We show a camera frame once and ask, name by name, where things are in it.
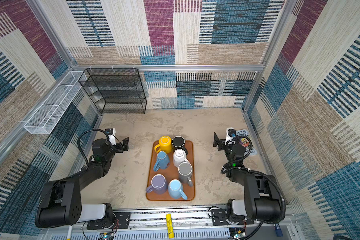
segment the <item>table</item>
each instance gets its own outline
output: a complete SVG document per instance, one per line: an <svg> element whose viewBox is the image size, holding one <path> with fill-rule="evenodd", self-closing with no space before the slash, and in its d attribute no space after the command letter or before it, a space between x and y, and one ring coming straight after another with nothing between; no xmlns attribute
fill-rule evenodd
<svg viewBox="0 0 360 240"><path fill-rule="evenodd" d="M116 154L109 173L81 191L83 204L109 202L114 209L205 205L243 199L243 187L220 174L223 151L213 147L213 132L224 138L226 128L248 129L240 108L147 109L145 114L104 114L100 129L116 128L121 141L129 137L129 151ZM152 144L161 136L182 136L194 144L196 196L189 202L152 202L145 197ZM98 133L97 138L104 138ZM244 165L265 172L259 155Z"/></svg>

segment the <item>black mug handle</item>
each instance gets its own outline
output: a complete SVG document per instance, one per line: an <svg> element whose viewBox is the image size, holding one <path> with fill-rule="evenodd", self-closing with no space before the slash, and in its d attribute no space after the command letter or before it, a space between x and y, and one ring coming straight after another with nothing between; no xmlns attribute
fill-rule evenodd
<svg viewBox="0 0 360 240"><path fill-rule="evenodd" d="M182 150L184 150L185 154L188 155L188 150L184 147L184 145L182 147L180 147Z"/></svg>

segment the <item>patterned wall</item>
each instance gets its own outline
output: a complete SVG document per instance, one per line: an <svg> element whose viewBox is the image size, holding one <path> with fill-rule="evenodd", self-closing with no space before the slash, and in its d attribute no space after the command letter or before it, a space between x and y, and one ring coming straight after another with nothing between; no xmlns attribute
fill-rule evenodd
<svg viewBox="0 0 360 240"><path fill-rule="evenodd" d="M243 107L256 72L140 72L148 109Z"/></svg>
<svg viewBox="0 0 360 240"><path fill-rule="evenodd" d="M26 133L0 166L0 239L36 239L34 217L44 184L74 173L81 157L77 137L97 118L81 89L50 135ZM82 148L89 136L82 137Z"/></svg>
<svg viewBox="0 0 360 240"><path fill-rule="evenodd" d="M298 0L249 108L306 239L360 239L360 0Z"/></svg>
<svg viewBox="0 0 360 240"><path fill-rule="evenodd" d="M41 0L80 65L259 64L283 0Z"/></svg>
<svg viewBox="0 0 360 240"><path fill-rule="evenodd" d="M0 142L67 69L24 0L0 0Z"/></svg>

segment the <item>mug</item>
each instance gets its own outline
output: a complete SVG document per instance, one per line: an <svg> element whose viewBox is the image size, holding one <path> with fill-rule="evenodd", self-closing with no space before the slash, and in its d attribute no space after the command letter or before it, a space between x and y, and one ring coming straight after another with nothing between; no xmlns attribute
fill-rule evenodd
<svg viewBox="0 0 360 240"><path fill-rule="evenodd" d="M170 153L172 151L171 138L168 136L163 136L158 140L158 145L154 147L155 152L163 151L165 153Z"/></svg>
<svg viewBox="0 0 360 240"><path fill-rule="evenodd" d="M188 199L187 195L183 192L183 185L177 179L174 179L169 182L168 193L173 199L179 199L181 197L184 200Z"/></svg>
<svg viewBox="0 0 360 240"><path fill-rule="evenodd" d="M178 168L179 180L182 183L187 183L189 186L193 186L191 177L193 174L192 165L189 162L182 162Z"/></svg>
<svg viewBox="0 0 360 240"><path fill-rule="evenodd" d="M151 185L145 190L146 193L154 191L157 194L163 194L168 189L168 183L165 177L161 174L156 174L151 179Z"/></svg>
<svg viewBox="0 0 360 240"><path fill-rule="evenodd" d="M172 139L172 150L173 152L178 150L178 149L182 149L185 154L188 155L188 151L187 149L185 148L185 139L183 137L180 137L180 136L176 136Z"/></svg>
<svg viewBox="0 0 360 240"><path fill-rule="evenodd" d="M159 151L159 153L156 156L154 171L156 172L159 168L166 169L169 165L170 165L169 156L165 152Z"/></svg>
<svg viewBox="0 0 360 240"><path fill-rule="evenodd" d="M180 163L189 162L187 160L187 155L182 149L178 149L173 153L173 164L175 167L179 167Z"/></svg>

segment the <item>tray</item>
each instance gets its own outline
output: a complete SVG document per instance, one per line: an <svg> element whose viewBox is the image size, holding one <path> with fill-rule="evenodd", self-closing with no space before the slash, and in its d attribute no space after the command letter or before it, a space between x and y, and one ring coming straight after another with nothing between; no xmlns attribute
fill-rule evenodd
<svg viewBox="0 0 360 240"><path fill-rule="evenodd" d="M156 174L162 174L165 179L168 181L172 181L173 179L178 179L178 170L177 167L173 164L173 152L168 153L170 165L167 169L159 169L157 172L154 171L154 165L156 162L157 153L155 152L154 148L152 147L152 154L151 154L151 164L149 165L149 175L147 181L147 187L151 184L151 179ZM188 200L184 200L182 198L173 199L169 195L168 191L163 194L156 194L155 192L146 193L145 196L150 201L192 201L195 198L195 166L193 162L193 143L189 140L185 141L185 148L188 150L187 160L192 165L193 168L193 175L191 177L193 186L190 187L188 184L183 184L183 191L187 195Z"/></svg>

